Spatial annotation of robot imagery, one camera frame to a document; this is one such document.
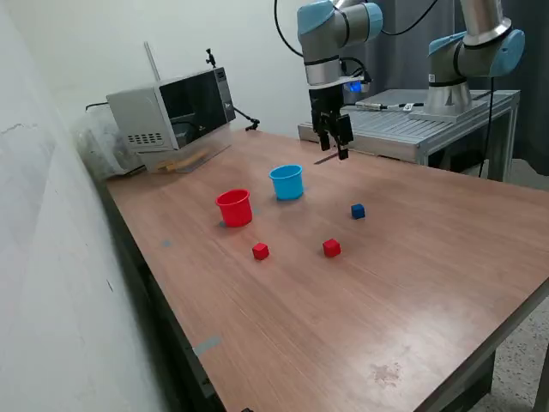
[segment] wire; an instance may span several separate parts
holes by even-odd
[[[402,30],[401,32],[396,32],[396,33],[389,33],[389,32],[386,32],[385,30],[382,29],[381,33],[386,34],[388,36],[400,36],[401,34],[409,32],[414,27],[416,27],[418,24],[420,24],[423,19],[425,19],[425,17],[429,14],[429,12],[432,10],[433,7],[435,7],[435,4],[437,4],[437,3],[438,3],[438,0],[433,0],[433,2],[427,8],[427,10],[423,13],[423,15],[421,15],[419,17],[419,19],[416,20],[415,23],[412,26],[410,26],[409,28],[406,28],[406,29]]]
[[[301,54],[299,51],[295,50],[284,38],[284,34],[282,34],[281,26],[278,24],[278,0],[274,0],[274,24],[276,25],[276,31],[278,32],[278,35],[281,37],[284,44],[287,46],[288,49],[290,49],[294,54],[297,54],[301,58],[303,57],[303,54]]]
[[[484,142],[484,154],[482,155],[482,163],[480,163],[479,177],[482,177],[482,169],[484,161],[488,155],[488,144],[490,142],[490,131],[492,131],[492,108],[494,106],[494,78],[490,78],[490,111],[488,112],[488,126],[486,127],[486,137]]]
[[[360,60],[358,60],[357,58],[340,58],[340,61],[341,62],[355,62],[356,64],[358,64],[360,66],[360,68],[362,69],[362,72],[365,73],[366,72],[366,66],[364,65],[364,63],[362,63]]]
[[[109,102],[108,101],[104,101],[102,103],[92,103],[91,105],[87,105],[86,106],[86,112],[87,110],[90,108],[90,107],[96,107],[96,106],[109,106]]]

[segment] table leg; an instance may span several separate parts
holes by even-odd
[[[492,391],[495,363],[496,353],[494,352],[475,371],[473,376],[468,379],[463,388],[463,392],[460,393],[446,408],[442,409],[441,412],[463,412],[470,410],[480,399],[490,393]]]
[[[513,148],[515,147],[515,131],[518,106],[508,114],[493,121],[490,148],[488,149],[490,167],[488,179],[506,182],[509,180]]]
[[[535,398],[534,412],[549,412],[549,348],[546,351],[546,361],[541,371],[538,395]]]

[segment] metal table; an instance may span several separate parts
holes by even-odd
[[[485,90],[471,91],[474,99],[489,102],[490,95],[486,93]],[[498,90],[494,93],[488,152],[489,179],[507,181],[509,177],[520,94],[518,90]],[[362,101],[394,105],[423,102],[426,96],[427,90],[392,89]],[[355,138],[351,147],[354,150],[428,165],[430,155],[486,125],[489,106],[486,104],[483,110],[456,124],[414,120],[410,118],[410,112],[403,111],[376,112],[348,107],[342,112],[351,117]],[[298,131],[301,140],[318,142],[311,123],[300,124]]]

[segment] metal table leg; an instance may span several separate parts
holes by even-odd
[[[493,121],[489,148],[488,179],[490,180],[509,181],[515,147],[517,114],[518,106],[514,106],[508,114]]]
[[[549,348],[541,371],[538,395],[535,398],[534,412],[549,412]]]

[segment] speckled floor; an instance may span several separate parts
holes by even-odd
[[[513,161],[510,180],[516,185],[549,191],[549,177],[536,174],[524,161]],[[499,347],[492,393],[484,397],[472,411],[530,412],[534,406],[548,342],[549,298]]]

